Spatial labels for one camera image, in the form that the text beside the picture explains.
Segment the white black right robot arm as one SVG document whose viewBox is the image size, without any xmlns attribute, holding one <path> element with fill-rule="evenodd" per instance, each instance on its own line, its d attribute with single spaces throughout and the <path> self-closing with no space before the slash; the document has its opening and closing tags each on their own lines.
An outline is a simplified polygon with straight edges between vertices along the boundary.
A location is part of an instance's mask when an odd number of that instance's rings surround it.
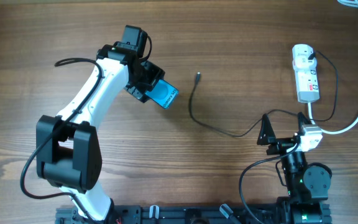
<svg viewBox="0 0 358 224">
<path fill-rule="evenodd" d="M 332 223 L 328 199 L 332 170 L 319 162 L 309 163 L 305 153 L 316 148 L 323 138 L 322 130 L 298 113 L 298 132 L 290 138 L 277 138 L 267 114 L 262 116 L 258 145 L 267 145 L 268 155 L 277 155 L 284 178 L 281 184 L 287 197 L 276 202 L 274 223 Z"/>
</svg>

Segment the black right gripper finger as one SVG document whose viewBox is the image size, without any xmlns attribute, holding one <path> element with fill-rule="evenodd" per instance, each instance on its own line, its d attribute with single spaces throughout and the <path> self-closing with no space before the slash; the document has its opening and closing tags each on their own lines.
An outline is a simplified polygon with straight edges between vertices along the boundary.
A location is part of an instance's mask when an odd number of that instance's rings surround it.
<svg viewBox="0 0 358 224">
<path fill-rule="evenodd" d="M 299 131 L 301 131 L 301 127 L 303 125 L 311 124 L 311 121 L 302 112 L 299 112 L 297 114 L 297 119 L 298 119 L 298 130 Z"/>
<path fill-rule="evenodd" d="M 257 139 L 257 145 L 263 146 L 263 145 L 270 145 L 276 143 L 277 143 L 277 138 L 273 131 L 268 114 L 263 114 L 261 120 L 261 128 Z"/>
</svg>

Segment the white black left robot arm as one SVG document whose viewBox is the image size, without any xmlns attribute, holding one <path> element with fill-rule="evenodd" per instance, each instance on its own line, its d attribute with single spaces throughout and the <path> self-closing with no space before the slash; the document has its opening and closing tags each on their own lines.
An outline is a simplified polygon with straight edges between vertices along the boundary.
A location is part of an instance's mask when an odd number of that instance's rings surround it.
<svg viewBox="0 0 358 224">
<path fill-rule="evenodd" d="M 178 90 L 163 78 L 165 72 L 130 43 L 105 45 L 96 59 L 87 59 L 94 70 L 71 103 L 54 117 L 43 115 L 36 125 L 37 175 L 59 188 L 75 204 L 74 222 L 121 223 L 122 215 L 104 192 L 99 175 L 102 156 L 98 128 L 121 90 L 163 109 L 171 106 Z"/>
</svg>

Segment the blue screen smartphone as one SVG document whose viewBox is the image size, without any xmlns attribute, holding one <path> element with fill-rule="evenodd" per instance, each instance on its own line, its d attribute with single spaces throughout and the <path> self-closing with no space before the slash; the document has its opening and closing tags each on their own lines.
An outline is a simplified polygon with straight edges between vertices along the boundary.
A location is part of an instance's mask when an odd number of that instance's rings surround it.
<svg viewBox="0 0 358 224">
<path fill-rule="evenodd" d="M 166 82 L 159 80 L 152 91 L 146 91 L 145 94 L 163 109 L 168 109 L 178 96 L 179 91 Z"/>
</svg>

